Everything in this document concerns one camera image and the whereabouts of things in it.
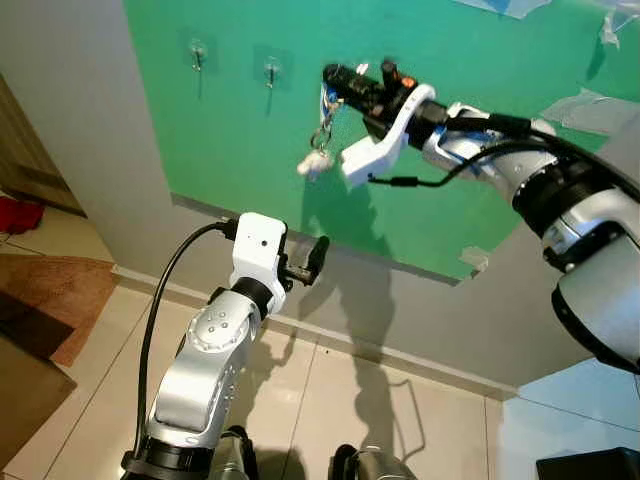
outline keychain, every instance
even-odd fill
[[[322,83],[320,88],[320,127],[318,127],[309,140],[311,152],[298,164],[298,173],[306,175],[311,181],[315,181],[318,174],[329,170],[333,166],[333,158],[327,151],[327,145],[331,140],[331,122],[333,114],[340,108],[343,100],[337,99],[334,92],[329,92]]]

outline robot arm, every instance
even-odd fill
[[[640,193],[589,152],[540,120],[437,103],[435,90],[382,64],[378,83],[328,65],[325,90],[362,112],[370,136],[342,152],[352,185],[440,187],[455,176],[485,181],[541,238],[545,260],[564,273],[552,295],[571,335],[600,361],[640,373]],[[381,141],[375,143],[373,138]],[[381,179],[409,144],[449,174],[441,181]]]
[[[231,222],[232,286],[218,288],[189,323],[141,432],[140,451],[127,452],[122,461],[127,472],[123,478],[210,478],[219,442],[221,451],[241,450],[234,445],[242,438],[221,435],[236,377],[260,324],[282,308],[286,292],[293,287],[290,279],[310,285],[322,269],[327,237],[318,240],[305,267],[290,267],[284,253],[287,227],[282,221],[246,213],[237,226]],[[237,470],[244,464],[242,459],[231,463],[220,466],[227,477],[246,478]]]

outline floor tile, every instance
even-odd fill
[[[149,401],[173,361],[194,313],[194,309],[163,302],[151,347]],[[141,322],[69,437],[48,479],[115,478],[122,454],[133,442],[137,365],[143,333]],[[255,368],[241,375],[229,423],[246,425],[260,459],[269,461],[267,467],[277,471],[284,457],[275,453],[286,452],[288,448],[306,378],[305,365],[310,364],[313,345],[289,342],[283,335],[266,332],[254,347],[249,364]]]
[[[5,467],[5,472],[22,480],[44,478],[149,300],[148,295],[115,288],[73,366],[60,367],[78,386]]]
[[[514,398],[487,399],[490,480],[537,480],[535,462],[614,447],[638,450],[638,432]]]
[[[41,253],[34,252],[32,250],[25,250],[24,248],[14,247],[8,243],[0,243],[0,254],[8,255],[42,255]]]
[[[12,235],[7,242],[46,255],[72,255],[113,261],[89,220],[51,207],[45,208],[38,228]]]
[[[640,431],[633,375],[595,358],[525,385],[519,396]]]
[[[393,452],[418,478],[487,476],[482,397],[318,347],[285,478],[326,479],[343,443]]]

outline green wall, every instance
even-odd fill
[[[377,75],[391,56],[442,103],[529,117],[581,86],[640,100],[639,22],[620,32],[620,51],[603,47],[605,12],[584,0],[554,0],[521,21],[452,0],[125,0],[125,8],[172,192],[455,278],[471,270],[461,250],[493,250],[517,215],[478,182],[350,191],[337,168],[315,183],[299,177],[326,63],[369,62]],[[191,68],[194,39],[206,49],[201,73]],[[269,55],[283,66],[273,90],[262,72]],[[336,154],[365,133],[346,110],[334,131]],[[559,134],[592,150],[605,140]],[[393,174],[442,172],[407,150]]]

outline white wall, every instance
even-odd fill
[[[209,217],[175,206],[119,0],[3,0],[0,71],[118,264],[158,275]],[[231,246],[203,240],[175,282],[225,284]],[[451,287],[334,249],[286,315],[521,385],[588,356],[550,306],[557,275],[521,226],[489,269]]]

